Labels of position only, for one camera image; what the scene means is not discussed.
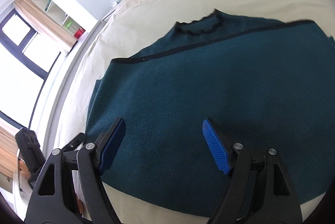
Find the window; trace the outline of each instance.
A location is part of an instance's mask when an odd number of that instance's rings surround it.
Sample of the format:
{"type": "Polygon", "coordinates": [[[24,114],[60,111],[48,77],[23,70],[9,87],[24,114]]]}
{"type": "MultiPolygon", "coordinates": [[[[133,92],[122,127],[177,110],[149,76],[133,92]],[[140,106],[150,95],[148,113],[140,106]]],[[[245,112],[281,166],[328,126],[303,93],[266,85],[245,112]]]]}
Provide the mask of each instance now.
{"type": "Polygon", "coordinates": [[[60,52],[15,10],[0,23],[0,117],[30,128],[34,110],[60,52]]]}

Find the black window frame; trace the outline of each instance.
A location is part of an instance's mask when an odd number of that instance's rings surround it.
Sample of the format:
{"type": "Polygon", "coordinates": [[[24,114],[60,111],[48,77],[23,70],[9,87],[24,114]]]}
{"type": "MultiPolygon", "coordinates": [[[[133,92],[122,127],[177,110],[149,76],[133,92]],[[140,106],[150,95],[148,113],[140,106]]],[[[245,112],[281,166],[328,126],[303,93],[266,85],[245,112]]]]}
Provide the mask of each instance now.
{"type": "MultiPolygon", "coordinates": [[[[29,70],[31,70],[34,74],[38,75],[40,78],[43,79],[43,84],[41,86],[40,92],[36,98],[34,108],[31,113],[30,121],[28,129],[31,127],[32,118],[34,116],[34,112],[36,109],[37,102],[40,98],[42,89],[44,87],[44,84],[46,82],[46,79],[48,78],[53,66],[55,65],[57,59],[59,58],[61,52],[59,52],[57,58],[53,62],[49,72],[46,72],[41,67],[39,67],[36,63],[31,61],[28,57],[26,57],[23,53],[24,49],[29,45],[29,43],[32,41],[32,39],[38,34],[38,32],[25,21],[25,19],[22,18],[22,16],[13,9],[0,23],[0,44],[2,44],[18,61],[20,61],[24,66],[26,66],[29,70]],[[4,25],[11,19],[13,15],[17,15],[29,28],[30,31],[28,34],[23,38],[21,43],[19,45],[16,45],[3,31],[2,28],[4,25]]],[[[21,125],[19,122],[15,121],[14,119],[7,116],[5,113],[3,113],[0,110],[0,118],[11,124],[12,126],[16,127],[17,129],[20,128],[26,128],[25,126],[21,125]]]]}

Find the beige bed sheet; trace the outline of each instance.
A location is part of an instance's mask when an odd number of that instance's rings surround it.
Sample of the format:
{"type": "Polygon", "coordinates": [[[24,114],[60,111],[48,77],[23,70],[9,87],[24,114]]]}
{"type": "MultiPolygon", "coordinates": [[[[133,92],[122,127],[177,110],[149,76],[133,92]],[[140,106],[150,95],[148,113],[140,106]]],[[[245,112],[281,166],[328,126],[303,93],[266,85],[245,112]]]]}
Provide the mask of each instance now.
{"type": "MultiPolygon", "coordinates": [[[[111,59],[129,57],[164,36],[176,21],[199,20],[214,9],[285,22],[312,19],[327,35],[335,33],[335,0],[123,0],[83,57],[64,103],[55,148],[63,147],[77,133],[85,131],[95,81],[103,77],[111,59]]],[[[79,180],[76,188],[82,197],[79,180]]],[[[205,224],[207,221],[204,217],[149,204],[107,185],[106,191],[126,224],[205,224]]],[[[304,218],[320,198],[301,206],[304,218]]]]}

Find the curtain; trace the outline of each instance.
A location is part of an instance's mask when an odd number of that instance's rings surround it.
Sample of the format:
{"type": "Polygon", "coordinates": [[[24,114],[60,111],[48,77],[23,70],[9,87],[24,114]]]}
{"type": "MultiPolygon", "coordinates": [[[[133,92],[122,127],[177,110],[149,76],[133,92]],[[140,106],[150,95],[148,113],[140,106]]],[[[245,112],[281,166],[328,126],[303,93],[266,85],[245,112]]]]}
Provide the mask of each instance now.
{"type": "Polygon", "coordinates": [[[68,53],[77,39],[60,25],[54,22],[44,11],[39,9],[31,0],[15,0],[17,12],[40,34],[56,41],[62,52],[68,53]]]}
{"type": "Polygon", "coordinates": [[[17,172],[17,144],[14,135],[0,125],[0,172],[9,178],[17,172]]]}

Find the blue gripper pad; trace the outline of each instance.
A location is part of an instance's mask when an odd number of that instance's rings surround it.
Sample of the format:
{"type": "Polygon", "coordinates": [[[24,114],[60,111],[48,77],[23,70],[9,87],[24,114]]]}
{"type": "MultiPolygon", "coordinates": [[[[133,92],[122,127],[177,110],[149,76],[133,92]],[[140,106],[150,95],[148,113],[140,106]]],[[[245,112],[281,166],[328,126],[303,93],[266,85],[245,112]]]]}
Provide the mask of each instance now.
{"type": "Polygon", "coordinates": [[[126,122],[121,119],[100,154],[100,165],[98,167],[100,175],[111,168],[125,134],[126,122]]]}
{"type": "Polygon", "coordinates": [[[228,176],[231,172],[228,152],[221,143],[217,133],[208,119],[205,119],[202,122],[202,134],[205,137],[207,145],[212,153],[218,169],[223,171],[224,174],[228,176]]]}

